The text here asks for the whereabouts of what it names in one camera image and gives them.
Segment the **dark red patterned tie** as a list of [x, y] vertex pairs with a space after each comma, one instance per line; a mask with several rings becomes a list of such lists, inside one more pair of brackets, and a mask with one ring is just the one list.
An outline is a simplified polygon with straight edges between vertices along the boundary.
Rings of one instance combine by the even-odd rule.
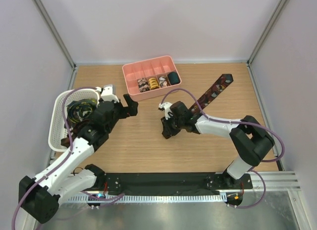
[[212, 101], [214, 101], [228, 86], [233, 83], [232, 74], [222, 74], [208, 89], [201, 95], [197, 102], [203, 110], [206, 108]]

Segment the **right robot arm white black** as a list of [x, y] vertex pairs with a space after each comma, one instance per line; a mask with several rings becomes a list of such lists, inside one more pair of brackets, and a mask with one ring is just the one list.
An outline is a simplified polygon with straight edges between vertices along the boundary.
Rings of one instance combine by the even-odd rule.
[[166, 139], [177, 135], [181, 130], [231, 139], [238, 157], [225, 169], [218, 180], [228, 188], [239, 185], [242, 176], [258, 166], [275, 145], [273, 138], [252, 116], [245, 116], [242, 120], [219, 119], [204, 115], [202, 112], [193, 113], [181, 101], [174, 104], [170, 102], [159, 104], [158, 109], [164, 111], [161, 123], [162, 135]]

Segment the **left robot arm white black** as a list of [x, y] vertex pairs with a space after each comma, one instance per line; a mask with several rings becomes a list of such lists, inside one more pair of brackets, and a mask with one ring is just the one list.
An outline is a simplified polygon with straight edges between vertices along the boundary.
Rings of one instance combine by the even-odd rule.
[[120, 119], [137, 115], [138, 102], [128, 94], [123, 97], [126, 106], [113, 94], [102, 96], [96, 108], [81, 123], [77, 136], [70, 140], [68, 149], [45, 170], [33, 178], [25, 176], [19, 182], [19, 208], [40, 224], [45, 224], [53, 218], [59, 206], [75, 193], [104, 187], [105, 173], [97, 166], [89, 166], [71, 178], [68, 175], [108, 140]]

